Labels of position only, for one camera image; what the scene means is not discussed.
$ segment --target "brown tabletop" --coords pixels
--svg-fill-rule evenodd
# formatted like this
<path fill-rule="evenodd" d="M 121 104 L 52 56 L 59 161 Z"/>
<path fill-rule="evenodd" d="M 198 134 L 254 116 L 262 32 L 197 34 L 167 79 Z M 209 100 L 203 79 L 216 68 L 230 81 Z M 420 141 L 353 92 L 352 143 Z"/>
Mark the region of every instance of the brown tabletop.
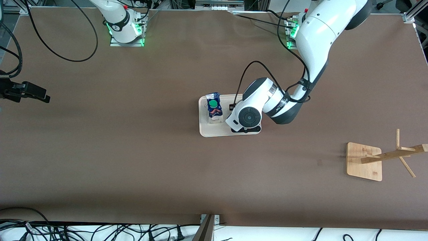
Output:
<path fill-rule="evenodd" d="M 77 9 L 32 12 L 58 53 L 91 53 L 95 38 Z M 402 145 L 428 143 L 427 64 L 400 15 L 372 15 L 345 31 L 291 124 L 264 115 L 258 135 L 204 138 L 198 99 L 234 93 L 250 61 L 283 87 L 300 78 L 276 27 L 223 11 L 163 11 L 144 47 L 121 48 L 109 46 L 100 12 L 85 12 L 100 42 L 83 63 L 59 59 L 28 17 L 18 21 L 24 68 L 13 80 L 46 88 L 51 102 L 0 102 L 1 207 L 61 221 L 194 223 L 215 213 L 228 225 L 428 227 L 427 155 L 407 158 L 416 178 L 399 160 L 384 162 L 381 182 L 345 173 L 347 142 L 391 151 L 400 128 Z M 16 63 L 7 55 L 2 69 Z M 255 65 L 243 87 L 267 75 Z"/>

